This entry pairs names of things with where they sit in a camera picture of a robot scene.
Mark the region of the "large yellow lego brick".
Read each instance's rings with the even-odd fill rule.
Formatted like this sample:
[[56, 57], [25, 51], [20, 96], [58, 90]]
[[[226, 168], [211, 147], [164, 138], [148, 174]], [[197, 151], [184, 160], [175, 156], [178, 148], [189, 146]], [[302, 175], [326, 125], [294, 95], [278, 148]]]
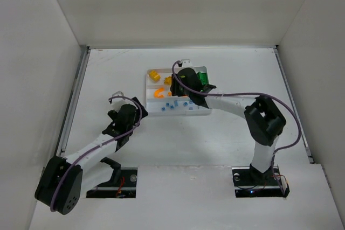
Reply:
[[161, 79], [160, 74], [155, 70], [149, 71], [148, 76], [155, 83], [159, 82]]

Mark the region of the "green lego plate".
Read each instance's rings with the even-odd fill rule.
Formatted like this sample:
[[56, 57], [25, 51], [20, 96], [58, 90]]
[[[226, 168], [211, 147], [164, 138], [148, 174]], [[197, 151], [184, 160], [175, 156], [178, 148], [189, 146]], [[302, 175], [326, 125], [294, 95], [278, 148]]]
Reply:
[[197, 73], [198, 78], [200, 79], [202, 85], [207, 85], [209, 83], [208, 74], [204, 72]]

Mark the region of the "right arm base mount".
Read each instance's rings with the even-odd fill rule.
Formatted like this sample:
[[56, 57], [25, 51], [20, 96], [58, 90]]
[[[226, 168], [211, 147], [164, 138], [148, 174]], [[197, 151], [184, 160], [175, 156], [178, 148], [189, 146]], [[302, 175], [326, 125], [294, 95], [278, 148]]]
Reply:
[[249, 167], [232, 168], [232, 180], [236, 198], [287, 198], [288, 181], [277, 166], [262, 178], [251, 174]]

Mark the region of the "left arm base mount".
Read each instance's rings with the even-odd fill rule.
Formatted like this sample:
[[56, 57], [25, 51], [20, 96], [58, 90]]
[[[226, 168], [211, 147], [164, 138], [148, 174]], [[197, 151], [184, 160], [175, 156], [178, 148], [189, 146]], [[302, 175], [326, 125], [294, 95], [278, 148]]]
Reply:
[[120, 163], [107, 157], [100, 161], [100, 165], [105, 165], [110, 172], [105, 180], [86, 192], [86, 198], [136, 198], [138, 168], [123, 168]]

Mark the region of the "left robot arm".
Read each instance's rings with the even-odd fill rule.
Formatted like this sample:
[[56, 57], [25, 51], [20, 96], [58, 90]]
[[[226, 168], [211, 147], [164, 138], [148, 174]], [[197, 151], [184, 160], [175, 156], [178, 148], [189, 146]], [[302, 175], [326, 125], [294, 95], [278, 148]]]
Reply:
[[116, 183], [121, 165], [109, 155], [130, 139], [148, 112], [138, 98], [115, 95], [108, 112], [111, 123], [90, 144], [65, 157], [53, 156], [40, 178], [34, 198], [52, 212], [70, 213], [81, 195], [102, 183]]

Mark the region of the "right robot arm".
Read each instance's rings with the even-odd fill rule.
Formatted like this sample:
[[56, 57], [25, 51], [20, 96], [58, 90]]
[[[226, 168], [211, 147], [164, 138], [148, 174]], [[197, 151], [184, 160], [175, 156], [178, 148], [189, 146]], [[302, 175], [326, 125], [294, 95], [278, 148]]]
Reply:
[[270, 97], [260, 95], [251, 105], [245, 106], [238, 99], [217, 93], [216, 86], [202, 84], [191, 67], [172, 74], [170, 91], [173, 96], [188, 96], [198, 106], [243, 118], [255, 140], [250, 174], [257, 179], [267, 178], [271, 174], [274, 149], [286, 119]]

